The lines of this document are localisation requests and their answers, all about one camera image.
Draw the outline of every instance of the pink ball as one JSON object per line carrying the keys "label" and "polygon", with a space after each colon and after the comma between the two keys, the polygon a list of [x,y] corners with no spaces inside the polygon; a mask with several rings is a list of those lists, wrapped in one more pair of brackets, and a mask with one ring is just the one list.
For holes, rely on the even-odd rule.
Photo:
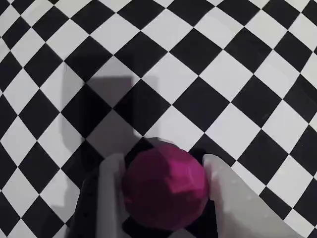
{"label": "pink ball", "polygon": [[200,217],[209,198],[204,168],[173,145],[138,154],[123,176],[122,191],[126,210],[138,223],[169,231]]}

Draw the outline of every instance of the white tile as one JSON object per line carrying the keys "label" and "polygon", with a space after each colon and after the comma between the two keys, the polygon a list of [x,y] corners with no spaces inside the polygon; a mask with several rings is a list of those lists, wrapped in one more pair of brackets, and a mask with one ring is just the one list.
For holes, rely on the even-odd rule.
{"label": "white tile", "polygon": [[61,112],[83,85],[84,81],[63,62],[41,86],[41,90]]}
{"label": "white tile", "polygon": [[9,52],[9,47],[6,45],[4,40],[0,38],[0,62],[4,59],[4,57],[6,57]]}
{"label": "white tile", "polygon": [[314,128],[315,131],[317,131],[317,113],[315,114],[309,125],[311,125],[311,127]]}
{"label": "white tile", "polygon": [[304,66],[301,74],[315,87],[317,88],[317,55],[312,53]]}
{"label": "white tile", "polygon": [[165,9],[142,31],[167,51],[170,51],[192,29],[182,18]]}
{"label": "white tile", "polygon": [[255,72],[264,84],[284,98],[299,76],[299,72],[277,52],[272,51]]}
{"label": "white tile", "polygon": [[88,81],[88,85],[114,107],[139,80],[133,71],[112,56]]}
{"label": "white tile", "polygon": [[281,24],[265,11],[260,10],[246,25],[246,28],[272,49],[287,32]]}
{"label": "white tile", "polygon": [[249,1],[259,8],[264,7],[269,2],[269,0],[249,0]]}
{"label": "white tile", "polygon": [[1,229],[0,229],[0,238],[6,238],[6,235],[3,233]]}
{"label": "white tile", "polygon": [[229,104],[206,134],[237,160],[259,130],[251,119]]}
{"label": "white tile", "polygon": [[1,139],[1,144],[17,166],[35,144],[36,139],[17,117]]}
{"label": "white tile", "polygon": [[74,214],[79,193],[79,188],[59,170],[44,188],[41,197],[63,222],[67,222]]}
{"label": "white tile", "polygon": [[66,16],[71,18],[91,0],[59,0],[55,6]]}
{"label": "white tile", "polygon": [[59,231],[53,236],[53,238],[66,238],[68,234],[68,226],[64,225],[59,229]]}
{"label": "white tile", "polygon": [[68,20],[52,35],[47,44],[62,58],[66,59],[88,34],[72,20]]}
{"label": "white tile", "polygon": [[307,127],[307,122],[285,101],[281,101],[263,126],[263,130],[287,153]]}
{"label": "white tile", "polygon": [[303,11],[310,0],[285,0],[298,11]]}
{"label": "white tile", "polygon": [[19,168],[15,170],[3,187],[2,193],[20,217],[24,215],[39,196]]}
{"label": "white tile", "polygon": [[154,0],[163,7],[168,7],[174,0]]}
{"label": "white tile", "polygon": [[232,101],[252,75],[239,61],[226,51],[222,51],[200,77],[226,99]]}
{"label": "white tile", "polygon": [[35,0],[21,16],[30,26],[33,26],[52,6],[53,4],[48,0]]}
{"label": "white tile", "polygon": [[198,76],[176,57],[167,53],[143,80],[173,104]]}
{"label": "white tile", "polygon": [[30,28],[11,49],[11,52],[24,67],[44,43],[45,41],[38,35],[38,33]]}
{"label": "white tile", "polygon": [[173,234],[171,234],[169,238],[195,238],[195,236],[193,236],[185,229],[180,229],[173,232]]}
{"label": "white tile", "polygon": [[294,207],[312,179],[313,176],[289,155],[267,187],[289,206]]}
{"label": "white tile", "polygon": [[171,106],[150,128],[145,137],[159,137],[189,151],[203,134],[195,124]]}
{"label": "white tile", "polygon": [[223,2],[223,0],[207,0],[208,2],[212,3],[213,5],[217,6],[219,5],[221,2]]}
{"label": "white tile", "polygon": [[285,223],[288,224],[294,231],[303,237],[308,237],[313,231],[314,227],[304,217],[302,217],[294,209],[284,219]]}
{"label": "white tile", "polygon": [[317,47],[317,26],[307,17],[300,14],[289,28],[289,31],[303,42],[311,51]]}
{"label": "white tile", "polygon": [[117,12],[124,6],[126,6],[129,2],[132,0],[99,0],[101,1],[104,5],[109,7],[111,10]]}
{"label": "white tile", "polygon": [[138,32],[138,28],[115,14],[97,28],[91,36],[114,55]]}
{"label": "white tile", "polygon": [[265,188],[265,184],[238,161],[236,161],[231,168],[257,195],[259,195]]}
{"label": "white tile", "polygon": [[4,35],[19,16],[20,14],[11,5],[0,15],[0,36]]}
{"label": "white tile", "polygon": [[224,49],[243,26],[219,8],[214,7],[197,23],[195,28]]}
{"label": "white tile", "polygon": [[127,154],[140,138],[141,135],[112,110],[91,132],[87,140],[106,158],[113,153]]}
{"label": "white tile", "polygon": [[62,167],[83,142],[81,134],[59,114],[38,140],[39,144]]}
{"label": "white tile", "polygon": [[24,69],[22,69],[9,84],[3,94],[14,111],[17,114],[20,114],[38,90],[39,87],[33,79]]}
{"label": "white tile", "polygon": [[22,219],[12,229],[8,238],[37,238]]}

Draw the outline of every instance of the floor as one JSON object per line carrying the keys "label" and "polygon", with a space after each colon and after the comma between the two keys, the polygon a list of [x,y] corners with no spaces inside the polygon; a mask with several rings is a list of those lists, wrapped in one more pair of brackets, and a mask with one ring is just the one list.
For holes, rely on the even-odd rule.
{"label": "floor", "polygon": [[316,0],[0,0],[0,238],[64,237],[86,175],[154,137],[219,155],[316,238],[316,12]]}

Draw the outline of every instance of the black tile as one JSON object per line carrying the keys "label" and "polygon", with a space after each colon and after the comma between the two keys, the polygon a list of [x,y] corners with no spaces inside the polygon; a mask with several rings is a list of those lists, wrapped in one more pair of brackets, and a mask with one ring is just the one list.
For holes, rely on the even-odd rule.
{"label": "black tile", "polygon": [[142,151],[146,151],[154,148],[154,146],[145,138],[141,138],[138,143],[133,146],[133,148],[124,157],[125,167],[128,168],[134,158]]}
{"label": "black tile", "polygon": [[139,77],[143,77],[165,54],[166,50],[139,32],[115,56]]}
{"label": "black tile", "polygon": [[202,131],[206,131],[228,104],[228,100],[198,77],[173,105]]}
{"label": "black tile", "polygon": [[7,0],[0,0],[0,15],[2,15],[9,5],[10,4]]}
{"label": "black tile", "polygon": [[288,154],[264,131],[260,131],[238,161],[267,184]]}
{"label": "black tile", "polygon": [[202,215],[185,229],[197,238],[218,237],[214,201],[208,200]]}
{"label": "black tile", "polygon": [[312,51],[290,32],[286,32],[274,50],[299,72],[302,71],[312,54]]}
{"label": "black tile", "polygon": [[72,215],[72,216],[68,219],[68,221],[65,223],[65,224],[68,226],[68,228],[71,228],[71,226],[73,225],[73,219],[74,219],[74,215]]}
{"label": "black tile", "polygon": [[58,115],[58,110],[39,90],[20,113],[20,118],[38,139]]}
{"label": "black tile", "polygon": [[91,34],[107,21],[114,12],[98,0],[92,0],[77,12],[71,19],[87,33]]}
{"label": "black tile", "polygon": [[308,238],[317,238],[317,229],[313,229]]}
{"label": "black tile", "polygon": [[65,62],[87,82],[111,56],[110,52],[89,36]]}
{"label": "black tile", "polygon": [[44,44],[24,66],[24,69],[41,87],[61,63],[60,57],[47,44]]}
{"label": "black tile", "polygon": [[35,0],[14,0],[11,4],[17,12],[22,14]]}
{"label": "black tile", "polygon": [[9,180],[17,167],[1,143],[0,158],[0,189],[3,189],[6,182]]}
{"label": "black tile", "polygon": [[0,192],[0,211],[0,229],[8,236],[20,217],[2,192]]}
{"label": "black tile", "polygon": [[30,29],[26,21],[19,17],[14,24],[2,36],[6,45],[12,49],[13,46],[21,39],[22,36]]}
{"label": "black tile", "polygon": [[141,30],[163,10],[164,7],[153,0],[132,0],[118,14]]}
{"label": "black tile", "polygon": [[114,107],[116,112],[144,135],[170,104],[143,80],[140,80]]}
{"label": "black tile", "polygon": [[311,175],[317,172],[317,132],[309,125],[293,148],[291,156]]}
{"label": "black tile", "polygon": [[300,12],[285,0],[270,0],[263,10],[286,29],[290,28]]}
{"label": "black tile", "polygon": [[62,114],[86,138],[110,110],[111,107],[103,99],[84,85],[66,105]]}
{"label": "black tile", "polygon": [[260,10],[248,0],[224,0],[217,7],[242,25],[246,25]]}
{"label": "black tile", "polygon": [[173,232],[157,229],[146,228],[129,217],[123,224],[122,229],[131,238],[151,237],[151,238],[168,238]]}
{"label": "black tile", "polygon": [[52,238],[64,225],[40,196],[26,211],[22,220],[38,238]]}
{"label": "black tile", "polygon": [[203,156],[205,154],[213,154],[220,157],[230,167],[236,162],[224,149],[222,149],[217,143],[210,139],[206,134],[196,142],[196,144],[189,150],[189,153],[196,158],[196,160],[202,165]]}
{"label": "black tile", "polygon": [[206,0],[175,0],[168,7],[183,20],[195,26],[213,5]]}
{"label": "black tile", "polygon": [[232,103],[259,127],[262,127],[280,101],[279,96],[253,76]]}
{"label": "black tile", "polygon": [[32,28],[47,41],[67,20],[68,17],[53,6]]}
{"label": "black tile", "polygon": [[84,141],[63,165],[62,170],[81,188],[87,175],[99,166],[103,159],[87,141]]}
{"label": "black tile", "polygon": [[310,0],[302,13],[317,26],[317,2]]}
{"label": "black tile", "polygon": [[36,142],[19,165],[19,169],[34,189],[41,193],[57,173],[59,167]]}
{"label": "black tile", "polygon": [[281,198],[279,198],[274,192],[269,188],[261,192],[260,198],[281,218],[285,219],[292,208],[287,205]]}
{"label": "black tile", "polygon": [[16,60],[11,52],[9,52],[6,57],[0,62],[0,89],[5,91],[7,86],[12,82],[16,75],[20,72],[22,66]]}
{"label": "black tile", "polygon": [[286,94],[286,101],[307,122],[310,122],[317,112],[317,89],[302,75]]}
{"label": "black tile", "polygon": [[294,209],[313,226],[317,225],[317,180],[313,179],[306,188]]}
{"label": "black tile", "polygon": [[3,137],[5,132],[8,130],[14,119],[16,113],[6,100],[5,96],[0,97],[0,112],[1,112],[1,123],[0,123],[0,138]]}
{"label": "black tile", "polygon": [[267,44],[246,28],[233,38],[225,50],[253,73],[271,52]]}
{"label": "black tile", "polygon": [[200,74],[221,52],[221,48],[193,29],[170,52]]}

